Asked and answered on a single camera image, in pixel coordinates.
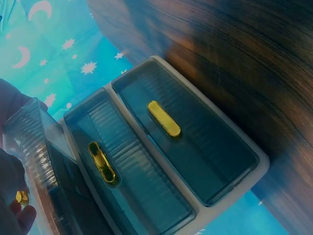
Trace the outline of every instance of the moon print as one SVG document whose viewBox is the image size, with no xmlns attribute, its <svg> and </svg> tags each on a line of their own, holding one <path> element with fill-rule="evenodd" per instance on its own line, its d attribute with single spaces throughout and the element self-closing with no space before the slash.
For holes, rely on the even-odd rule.
<svg viewBox="0 0 313 235">
<path fill-rule="evenodd" d="M 52 14 L 52 6 L 48 1 L 39 1 L 35 3 L 28 13 L 28 20 L 30 21 L 33 15 L 38 11 L 44 11 L 47 13 L 48 18 L 50 19 Z"/>
<path fill-rule="evenodd" d="M 13 65 L 12 67 L 15 69 L 21 68 L 24 65 L 27 64 L 27 62 L 30 59 L 30 52 L 29 49 L 26 47 L 18 47 L 18 49 L 20 50 L 20 52 L 22 53 L 22 59 L 21 61 L 19 61 L 17 64 Z"/>
</svg>

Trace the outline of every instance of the wooden surface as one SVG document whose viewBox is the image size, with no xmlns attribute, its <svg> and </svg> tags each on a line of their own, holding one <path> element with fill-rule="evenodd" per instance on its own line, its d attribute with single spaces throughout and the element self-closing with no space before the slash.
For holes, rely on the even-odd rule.
<svg viewBox="0 0 313 235">
<path fill-rule="evenodd" d="M 313 4 L 88 0 L 134 64 L 161 55 L 270 156 L 253 188 L 291 234 L 313 231 Z"/>
</svg>

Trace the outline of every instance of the drawer handle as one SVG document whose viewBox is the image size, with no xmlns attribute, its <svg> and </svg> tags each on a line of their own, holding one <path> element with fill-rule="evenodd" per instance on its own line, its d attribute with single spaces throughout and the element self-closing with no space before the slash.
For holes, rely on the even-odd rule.
<svg viewBox="0 0 313 235">
<path fill-rule="evenodd" d="M 88 150 L 103 180 L 111 186 L 117 185 L 119 183 L 118 176 L 111 167 L 107 156 L 100 149 L 99 144 L 95 141 L 91 142 L 88 145 Z"/>
<path fill-rule="evenodd" d="M 180 135 L 180 127 L 158 102 L 150 101 L 147 108 L 170 136 L 177 137 Z"/>
<path fill-rule="evenodd" d="M 27 191 L 17 191 L 15 199 L 22 206 L 27 206 L 29 203 L 29 197 Z"/>
</svg>

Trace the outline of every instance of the white star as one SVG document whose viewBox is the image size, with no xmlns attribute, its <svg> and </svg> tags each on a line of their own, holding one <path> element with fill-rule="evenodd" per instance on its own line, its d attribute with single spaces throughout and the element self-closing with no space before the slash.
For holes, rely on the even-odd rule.
<svg viewBox="0 0 313 235">
<path fill-rule="evenodd" d="M 202 232 L 204 232 L 205 231 L 205 229 L 201 229 L 199 232 L 197 232 L 195 235 L 201 235 L 201 234 L 203 234 Z"/>
<path fill-rule="evenodd" d="M 85 75 L 87 73 L 93 73 L 94 69 L 97 67 L 96 66 L 97 62 L 90 62 L 90 63 L 85 63 L 83 66 L 82 66 L 82 71 L 81 73 L 84 73 Z"/>
<path fill-rule="evenodd" d="M 72 47 L 75 43 L 75 39 L 65 40 L 65 43 L 62 45 L 63 50 L 66 50 Z"/>
<path fill-rule="evenodd" d="M 55 94 L 52 93 L 51 95 L 46 97 L 45 104 L 47 107 L 52 107 L 52 104 L 54 101 L 55 101 Z"/>
<path fill-rule="evenodd" d="M 48 61 L 46 60 L 46 59 L 44 59 L 44 60 L 42 60 L 42 61 L 40 61 L 40 66 L 44 66 L 44 65 L 46 65 L 46 63 L 47 63 Z"/>
<path fill-rule="evenodd" d="M 116 60 L 118 60 L 118 59 L 122 59 L 123 56 L 124 56 L 123 53 L 117 53 L 116 56 L 114 56 L 114 58 L 115 58 Z"/>
</svg>

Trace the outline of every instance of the plastic storage box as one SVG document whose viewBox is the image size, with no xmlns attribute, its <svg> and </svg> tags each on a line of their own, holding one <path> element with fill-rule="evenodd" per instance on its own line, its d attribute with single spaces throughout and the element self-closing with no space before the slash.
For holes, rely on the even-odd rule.
<svg viewBox="0 0 313 235">
<path fill-rule="evenodd" d="M 59 124 L 33 99 L 6 123 L 45 234 L 194 234 L 266 173 L 268 157 L 152 57 Z"/>
</svg>

